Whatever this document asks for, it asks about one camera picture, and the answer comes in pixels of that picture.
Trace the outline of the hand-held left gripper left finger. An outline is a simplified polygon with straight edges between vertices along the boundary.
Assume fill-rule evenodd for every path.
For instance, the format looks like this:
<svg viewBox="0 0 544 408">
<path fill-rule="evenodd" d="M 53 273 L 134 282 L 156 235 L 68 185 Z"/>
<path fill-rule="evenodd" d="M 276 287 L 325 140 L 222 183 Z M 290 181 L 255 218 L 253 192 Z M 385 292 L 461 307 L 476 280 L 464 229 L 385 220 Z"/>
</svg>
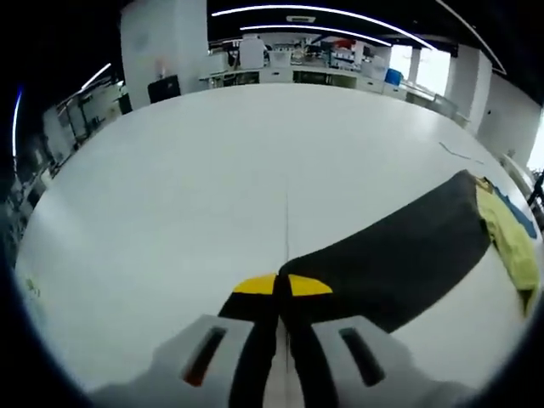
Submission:
<svg viewBox="0 0 544 408">
<path fill-rule="evenodd" d="M 262 406 L 276 349 L 276 278 L 239 283 L 218 314 L 202 315 L 158 347 L 143 373 L 93 392 L 93 406 Z"/>
</svg>

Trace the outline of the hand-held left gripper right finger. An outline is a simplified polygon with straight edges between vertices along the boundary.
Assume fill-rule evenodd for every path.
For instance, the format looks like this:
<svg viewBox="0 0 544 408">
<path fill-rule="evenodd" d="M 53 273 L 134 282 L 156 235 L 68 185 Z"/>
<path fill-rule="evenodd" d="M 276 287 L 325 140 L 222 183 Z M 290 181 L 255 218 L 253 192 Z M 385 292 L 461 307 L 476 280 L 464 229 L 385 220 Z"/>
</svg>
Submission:
<svg viewBox="0 0 544 408">
<path fill-rule="evenodd" d="M 430 377 L 410 350 L 361 315 L 317 321 L 311 302 L 337 300 L 318 280 L 279 275 L 280 317 L 307 407 L 466 407 L 473 388 Z"/>
</svg>

